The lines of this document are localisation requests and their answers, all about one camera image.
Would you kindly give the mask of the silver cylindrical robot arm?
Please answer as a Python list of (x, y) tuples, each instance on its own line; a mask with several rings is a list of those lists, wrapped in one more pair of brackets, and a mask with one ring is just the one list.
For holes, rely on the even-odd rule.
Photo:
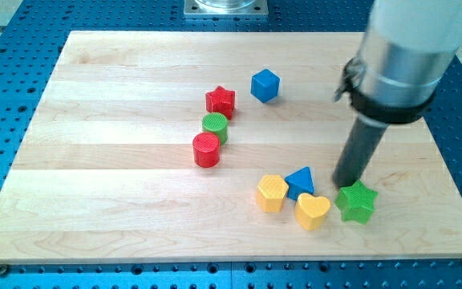
[(462, 44), (462, 0), (376, 0), (343, 93), (374, 128), (418, 120)]

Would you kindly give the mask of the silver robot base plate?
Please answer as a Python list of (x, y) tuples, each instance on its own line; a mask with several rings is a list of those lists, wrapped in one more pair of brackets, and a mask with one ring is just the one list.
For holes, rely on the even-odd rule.
[(184, 0), (184, 15), (203, 16), (266, 16), (267, 0)]

